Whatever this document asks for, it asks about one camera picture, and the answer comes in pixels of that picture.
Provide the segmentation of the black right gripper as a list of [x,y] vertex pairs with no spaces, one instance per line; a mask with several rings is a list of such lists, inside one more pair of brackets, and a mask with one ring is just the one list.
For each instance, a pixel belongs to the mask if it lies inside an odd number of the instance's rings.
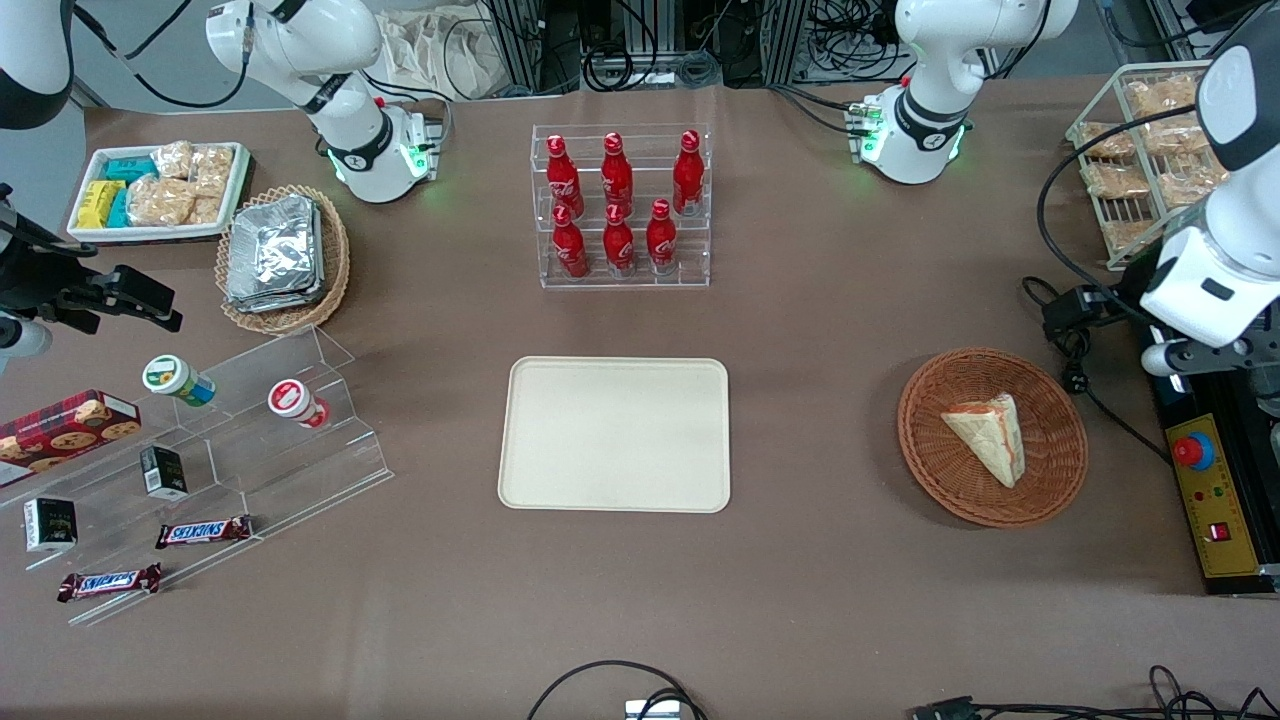
[[101,313],[138,318],[169,333],[180,331],[184,318],[174,306],[174,290],[128,265],[106,273],[104,290],[95,283],[99,273],[82,264],[99,249],[63,242],[18,213],[10,202],[12,192],[9,184],[1,186],[4,311],[67,324],[86,334],[97,332]]

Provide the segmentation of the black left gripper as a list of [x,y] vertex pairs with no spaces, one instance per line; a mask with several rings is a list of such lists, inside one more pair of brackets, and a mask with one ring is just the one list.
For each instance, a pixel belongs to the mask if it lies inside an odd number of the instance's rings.
[[1130,263],[1119,279],[1107,284],[1107,291],[1135,314],[1107,300],[1096,286],[1078,286],[1065,292],[1055,292],[1044,301],[1042,331],[1046,338],[1065,338],[1069,334],[1088,334],[1092,328],[1135,322],[1164,328],[1164,323],[1140,307],[1140,297],[1156,274],[1157,263]]

